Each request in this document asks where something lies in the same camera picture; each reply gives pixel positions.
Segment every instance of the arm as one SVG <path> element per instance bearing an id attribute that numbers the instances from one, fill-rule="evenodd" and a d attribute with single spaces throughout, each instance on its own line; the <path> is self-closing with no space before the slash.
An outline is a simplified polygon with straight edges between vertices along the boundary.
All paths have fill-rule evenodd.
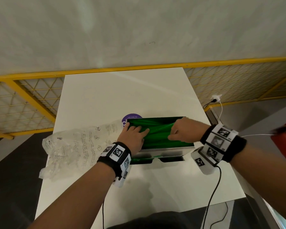
<path id="1" fill-rule="evenodd" d="M 141 150 L 149 129 L 140 133 L 141 127 L 128 127 L 129 123 L 117 141 L 123 142 L 134 155 Z M 96 163 L 42 212 L 29 229 L 90 229 L 115 177 L 111 167 Z"/>
<path id="2" fill-rule="evenodd" d="M 197 142 L 208 128 L 204 123 L 182 118 L 176 121 L 168 139 Z M 230 164 L 286 218 L 286 161 L 247 144 Z"/>

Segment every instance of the power plug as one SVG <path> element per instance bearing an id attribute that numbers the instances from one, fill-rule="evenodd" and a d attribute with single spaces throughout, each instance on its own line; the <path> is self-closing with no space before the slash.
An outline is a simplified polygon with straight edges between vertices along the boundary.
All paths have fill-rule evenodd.
<path id="1" fill-rule="evenodd" d="M 221 96 L 222 96 L 222 95 L 213 95 L 212 98 L 211 98 L 211 99 L 212 99 L 212 102 L 219 102 Z"/>

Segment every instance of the white cable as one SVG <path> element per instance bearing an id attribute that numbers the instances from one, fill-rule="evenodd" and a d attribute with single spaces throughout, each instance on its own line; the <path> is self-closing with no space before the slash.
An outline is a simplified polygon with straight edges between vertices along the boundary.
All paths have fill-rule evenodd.
<path id="1" fill-rule="evenodd" d="M 222 104 L 221 104 L 221 102 L 220 102 L 220 101 L 219 101 L 219 103 L 220 103 L 220 105 L 221 105 L 221 113 L 220 113 L 219 118 L 218 118 L 218 123 L 219 123 L 219 119 L 220 119 L 221 114 L 222 114 Z"/>
<path id="2" fill-rule="evenodd" d="M 272 135 L 275 135 L 275 134 L 252 134 L 252 135 L 245 135 L 245 136 L 256 136 L 256 135 L 269 135 L 269 136 L 272 136 Z"/>

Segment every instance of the yellow metal frame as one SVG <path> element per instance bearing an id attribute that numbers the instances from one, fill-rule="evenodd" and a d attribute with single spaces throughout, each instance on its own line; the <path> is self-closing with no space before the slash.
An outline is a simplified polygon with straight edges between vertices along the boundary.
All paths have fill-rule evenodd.
<path id="1" fill-rule="evenodd" d="M 270 57 L 270 58 L 257 58 L 257 59 L 236 59 L 236 60 L 224 60 L 224 61 L 210 61 L 210 62 L 188 62 L 188 63 L 173 63 L 173 64 L 159 64 L 159 65 L 145 65 L 145 66 L 128 66 L 128 67 L 114 67 L 114 68 L 99 68 L 99 69 L 82 69 L 82 70 L 67 70 L 67 71 L 48 71 L 48 72 L 34 72 L 34 73 L 19 73 L 10 75 L 0 75 L 0 82 L 5 82 L 10 88 L 22 96 L 28 103 L 34 106 L 38 111 L 40 111 L 46 118 L 51 122 L 55 123 L 55 115 L 51 113 L 37 98 L 35 98 L 26 88 L 19 83 L 18 80 L 27 79 L 42 79 L 42 78 L 54 78 L 54 77 L 64 77 L 70 74 L 83 74 L 83 73 L 97 73 L 97 72 L 114 72 L 114 71 L 126 71 L 126 70 L 142 70 L 142 69 L 159 69 L 159 68 L 196 68 L 196 67 L 210 67 L 210 66 L 227 66 L 236 64 L 249 64 L 249 63 L 265 63 L 265 62 L 282 62 L 286 61 L 286 57 Z M 279 98 L 286 98 L 286 96 L 269 97 L 266 96 L 272 92 L 274 89 L 278 88 L 286 82 L 286 78 L 276 84 L 274 87 L 265 92 L 262 96 L 255 100 L 248 101 L 236 101 L 223 103 L 222 105 L 239 104 L 254 102 L 260 100 L 273 100 Z M 211 107 L 216 107 L 218 104 L 209 105 L 206 107 L 207 111 Z M 30 130 L 24 132 L 0 134 L 0 137 L 13 137 L 17 135 L 25 135 L 39 132 L 49 132 L 53 128 L 40 129 L 40 130 Z"/>

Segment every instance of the person's left hand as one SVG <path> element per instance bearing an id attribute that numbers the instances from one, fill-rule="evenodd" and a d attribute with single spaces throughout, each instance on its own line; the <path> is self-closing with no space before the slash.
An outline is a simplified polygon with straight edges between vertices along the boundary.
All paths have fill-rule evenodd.
<path id="1" fill-rule="evenodd" d="M 131 155 L 133 156 L 141 150 L 144 143 L 144 137 L 149 133 L 149 128 L 144 132 L 140 132 L 142 128 L 141 126 L 131 126 L 130 128 L 128 127 L 129 122 L 126 123 L 116 141 L 124 143 L 130 149 Z"/>

